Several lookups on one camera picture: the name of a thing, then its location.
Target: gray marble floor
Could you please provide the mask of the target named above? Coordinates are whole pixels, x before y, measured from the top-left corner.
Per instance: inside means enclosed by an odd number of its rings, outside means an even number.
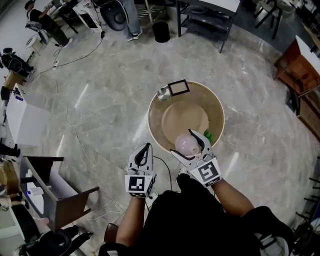
[[[67,31],[74,41],[60,52],[61,65],[100,42],[99,34],[78,30]],[[36,73],[52,66],[56,49],[49,44],[34,59]],[[181,79],[208,86],[222,102],[225,128],[213,150],[224,178],[285,223],[303,208],[320,145],[285,105],[287,88],[272,79],[270,62],[235,40],[219,54],[214,43],[191,33],[178,38],[172,31],[171,40],[159,44],[150,28],[131,42],[108,30],[90,56],[25,85],[27,93],[42,95],[39,102],[52,118],[41,145],[22,146],[23,154],[63,156],[60,173],[77,191],[100,186],[89,198],[92,212],[76,222],[94,232],[93,249],[129,203],[124,170],[136,147],[152,143],[153,154],[171,169],[173,189],[179,189],[179,163],[153,141],[146,115],[157,89]],[[154,190],[170,189],[166,166],[155,159],[154,170]]]

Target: black trash can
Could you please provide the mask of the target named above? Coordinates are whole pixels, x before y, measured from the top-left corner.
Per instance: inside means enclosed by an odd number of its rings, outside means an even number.
[[[154,39],[158,43],[166,43],[170,40],[169,26],[166,22],[160,21],[152,25]]]

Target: black picture frame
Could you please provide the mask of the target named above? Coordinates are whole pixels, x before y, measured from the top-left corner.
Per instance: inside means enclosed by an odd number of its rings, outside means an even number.
[[[173,93],[173,92],[172,92],[172,89],[171,89],[171,86],[172,86],[172,85],[175,85],[175,84],[182,83],[182,82],[185,84],[186,90],[179,91],[179,92],[177,92],[177,93]],[[185,79],[180,80],[180,81],[176,81],[176,82],[168,83],[168,88],[169,88],[169,90],[170,90],[170,94],[171,94],[172,97],[173,97],[173,96],[180,95],[180,94],[185,94],[185,93],[190,92],[188,83],[187,83],[187,81],[186,81]]]

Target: green object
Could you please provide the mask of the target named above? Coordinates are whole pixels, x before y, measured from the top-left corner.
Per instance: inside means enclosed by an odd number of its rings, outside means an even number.
[[[210,143],[212,142],[213,135],[208,131],[208,129],[204,131],[203,135],[210,141]]]

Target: black shirt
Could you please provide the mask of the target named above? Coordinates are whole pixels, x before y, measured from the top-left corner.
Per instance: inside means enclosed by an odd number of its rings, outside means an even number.
[[[261,206],[243,217],[235,217],[225,213],[218,201],[208,203],[199,197],[195,200],[166,191],[153,203],[142,234],[133,246],[106,243],[99,256],[107,256],[112,249],[119,256],[259,256],[263,253],[256,234],[281,238],[291,250],[291,230],[268,207]]]
[[[39,18],[39,16],[42,14],[41,11],[37,9],[32,9],[27,13],[27,16],[29,17],[30,21],[32,22],[39,22],[42,25],[42,29],[44,30],[50,30],[52,23],[54,22],[52,18],[49,17],[49,15],[45,14],[44,17]]]

